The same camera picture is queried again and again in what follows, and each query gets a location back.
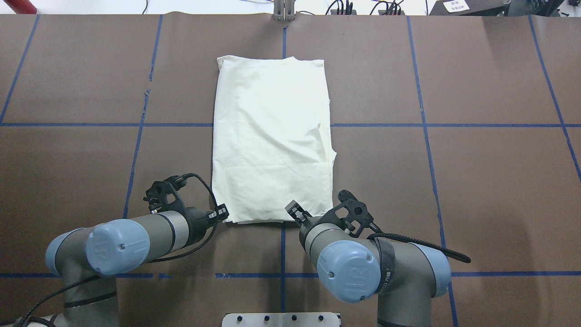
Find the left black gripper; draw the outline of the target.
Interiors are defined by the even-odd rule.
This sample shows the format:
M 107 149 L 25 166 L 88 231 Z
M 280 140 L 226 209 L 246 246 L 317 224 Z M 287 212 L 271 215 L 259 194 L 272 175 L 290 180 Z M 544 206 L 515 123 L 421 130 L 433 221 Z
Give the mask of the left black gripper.
M 170 223 L 174 233 L 172 248 L 204 247 L 216 233 L 218 222 L 230 215 L 225 203 L 216 206 L 214 211 L 186 206 L 178 191 L 186 186 L 189 178 L 191 176 L 170 176 L 155 181 L 143 197 L 151 213 L 162 216 Z

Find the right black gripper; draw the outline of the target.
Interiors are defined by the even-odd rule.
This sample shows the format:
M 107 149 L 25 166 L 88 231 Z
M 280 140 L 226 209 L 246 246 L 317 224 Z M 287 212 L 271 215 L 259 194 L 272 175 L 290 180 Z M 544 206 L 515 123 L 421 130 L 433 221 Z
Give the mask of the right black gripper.
M 307 238 L 307 234 L 318 225 L 330 223 L 340 228 L 352 238 L 359 238 L 365 228 L 374 233 L 382 230 L 375 225 L 374 218 L 369 213 L 367 205 L 359 201 L 350 191 L 341 190 L 338 193 L 340 203 L 328 210 L 321 217 L 313 217 L 309 211 L 303 209 L 295 200 L 285 207 L 285 211 L 295 220 L 300 228 L 299 238 Z

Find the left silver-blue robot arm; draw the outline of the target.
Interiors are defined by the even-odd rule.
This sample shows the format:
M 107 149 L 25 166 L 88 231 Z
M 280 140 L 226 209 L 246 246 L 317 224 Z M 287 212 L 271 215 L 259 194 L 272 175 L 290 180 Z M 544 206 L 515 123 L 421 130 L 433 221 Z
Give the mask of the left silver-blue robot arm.
M 52 292 L 35 304 L 11 327 L 37 323 L 44 327 L 118 327 L 118 288 L 116 276 L 137 269 L 145 263 L 179 259 L 175 251 L 194 246 L 200 250 L 212 238 L 218 222 L 229 212 L 218 204 L 211 188 L 208 192 L 214 208 L 202 211 L 187 207 L 178 191 L 195 173 L 174 175 L 156 181 L 145 193 L 150 214 L 123 218 L 90 228 L 77 228 L 50 242 L 45 262 L 61 277 L 64 288 Z M 36 317 L 34 312 L 55 296 L 64 296 L 64 312 L 50 317 Z

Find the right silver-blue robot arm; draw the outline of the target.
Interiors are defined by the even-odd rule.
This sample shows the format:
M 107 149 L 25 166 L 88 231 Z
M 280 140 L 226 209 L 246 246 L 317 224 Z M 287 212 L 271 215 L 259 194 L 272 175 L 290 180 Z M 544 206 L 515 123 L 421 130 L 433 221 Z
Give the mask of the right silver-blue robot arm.
M 300 243 L 334 298 L 346 303 L 378 297 L 379 327 L 430 327 L 432 300 L 448 292 L 452 253 L 375 225 L 367 205 L 342 190 L 340 203 L 314 217 L 296 201 L 285 211 Z

